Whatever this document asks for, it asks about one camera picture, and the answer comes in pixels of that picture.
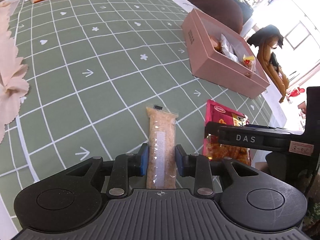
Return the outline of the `red spicy snack packet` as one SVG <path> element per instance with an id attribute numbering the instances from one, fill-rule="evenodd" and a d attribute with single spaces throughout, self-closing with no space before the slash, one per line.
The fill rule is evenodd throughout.
<path id="1" fill-rule="evenodd" d="M 245 114 L 216 101 L 208 100 L 204 123 L 203 155 L 212 161 L 220 161 L 224 157 L 230 157 L 246 165 L 251 165 L 249 148 L 234 144 L 236 141 L 234 126 L 247 124 L 249 124 L 249 120 Z"/>

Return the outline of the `clear rice cracker bar packet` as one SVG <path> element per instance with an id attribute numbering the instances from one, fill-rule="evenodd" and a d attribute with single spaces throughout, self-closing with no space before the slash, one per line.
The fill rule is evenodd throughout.
<path id="1" fill-rule="evenodd" d="M 149 162 L 146 187 L 174 189 L 176 187 L 175 135 L 178 114 L 161 106 L 146 107 L 149 117 Z"/>

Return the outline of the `yellow red biscuit packet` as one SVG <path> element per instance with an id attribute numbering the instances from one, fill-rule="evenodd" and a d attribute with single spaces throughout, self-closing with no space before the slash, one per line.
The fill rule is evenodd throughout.
<path id="1" fill-rule="evenodd" d="M 249 55 L 249 56 L 244 55 L 242 57 L 242 63 L 247 69 L 249 69 L 252 72 L 255 72 L 255 70 L 256 70 L 256 66 L 255 66 L 256 65 L 256 58 L 255 58 L 255 56 L 253 56 L 253 55 Z"/>

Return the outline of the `white snack packet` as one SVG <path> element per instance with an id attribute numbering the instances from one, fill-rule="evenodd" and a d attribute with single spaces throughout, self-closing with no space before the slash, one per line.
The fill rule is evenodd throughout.
<path id="1" fill-rule="evenodd" d="M 232 45 L 228 42 L 227 38 L 223 34 L 221 34 L 220 37 L 220 50 L 223 55 L 225 55 L 232 61 L 236 63 L 240 62 Z"/>

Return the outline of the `green grid tablecloth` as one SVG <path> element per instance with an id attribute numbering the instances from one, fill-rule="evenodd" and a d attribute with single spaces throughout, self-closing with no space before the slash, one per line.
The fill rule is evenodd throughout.
<path id="1" fill-rule="evenodd" d="M 93 156 L 136 152 L 149 137 L 146 107 L 178 114 L 176 142 L 203 149 L 206 101 L 253 124 L 283 126 L 264 95 L 249 99 L 194 77 L 173 0 L 19 0 L 10 19 L 29 92 L 1 143 L 1 239 L 21 229 L 25 187 Z"/>

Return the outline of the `pink cardboard box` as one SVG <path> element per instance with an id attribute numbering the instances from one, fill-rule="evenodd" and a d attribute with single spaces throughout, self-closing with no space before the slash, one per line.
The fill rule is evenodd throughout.
<path id="1" fill-rule="evenodd" d="M 253 52 L 238 33 L 197 9 L 186 16 L 182 30 L 193 76 L 252 99 L 267 90 L 270 83 L 259 61 L 254 72 L 243 65 L 243 57 Z M 212 39 L 219 42 L 221 35 L 234 48 L 238 62 L 214 48 Z"/>

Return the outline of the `tan chair with dark clothes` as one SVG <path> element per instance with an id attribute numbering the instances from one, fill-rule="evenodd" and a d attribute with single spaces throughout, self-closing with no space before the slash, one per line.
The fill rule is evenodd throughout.
<path id="1" fill-rule="evenodd" d="M 273 51 L 278 47 L 282 48 L 283 39 L 284 37 L 281 35 L 277 27 L 274 25 L 268 25 L 258 30 L 247 40 L 247 43 L 250 46 L 253 45 L 259 48 L 257 59 L 265 73 L 279 90 L 281 94 L 279 103 L 284 101 L 286 90 L 289 87 L 289 79 L 284 74 Z"/>

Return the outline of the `pink lace doily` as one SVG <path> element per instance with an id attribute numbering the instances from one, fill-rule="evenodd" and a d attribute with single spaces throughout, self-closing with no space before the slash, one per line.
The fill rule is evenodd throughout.
<path id="1" fill-rule="evenodd" d="M 18 115 L 21 98 L 29 91 L 29 83 L 24 79 L 28 66 L 23 57 L 18 56 L 15 38 L 9 30 L 10 16 L 20 0 L 1 2 L 1 139 L 4 138 L 5 125 Z"/>

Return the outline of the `brown upholstered chair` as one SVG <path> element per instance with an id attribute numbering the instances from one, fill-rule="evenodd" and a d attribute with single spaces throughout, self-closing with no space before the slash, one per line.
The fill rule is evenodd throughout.
<path id="1" fill-rule="evenodd" d="M 207 15 L 215 18 L 236 33 L 243 28 L 243 13 L 234 0 L 188 0 Z"/>

